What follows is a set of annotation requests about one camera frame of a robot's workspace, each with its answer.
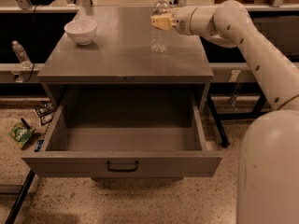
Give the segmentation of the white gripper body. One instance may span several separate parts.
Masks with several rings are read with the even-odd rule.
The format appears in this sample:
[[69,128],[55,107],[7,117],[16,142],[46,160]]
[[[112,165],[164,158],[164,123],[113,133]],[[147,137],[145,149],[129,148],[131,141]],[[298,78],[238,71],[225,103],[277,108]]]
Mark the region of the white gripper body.
[[180,7],[179,11],[173,13],[174,21],[176,23],[175,29],[181,35],[192,35],[191,21],[194,11],[197,9],[195,6]]

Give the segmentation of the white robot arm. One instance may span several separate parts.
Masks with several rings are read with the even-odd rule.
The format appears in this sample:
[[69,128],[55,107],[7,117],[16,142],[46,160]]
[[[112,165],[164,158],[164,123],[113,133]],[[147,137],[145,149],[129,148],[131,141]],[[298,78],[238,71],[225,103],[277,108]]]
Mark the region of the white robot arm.
[[236,224],[299,224],[299,69],[262,33],[235,0],[215,7],[175,7],[151,25],[237,47],[272,110],[242,139]]

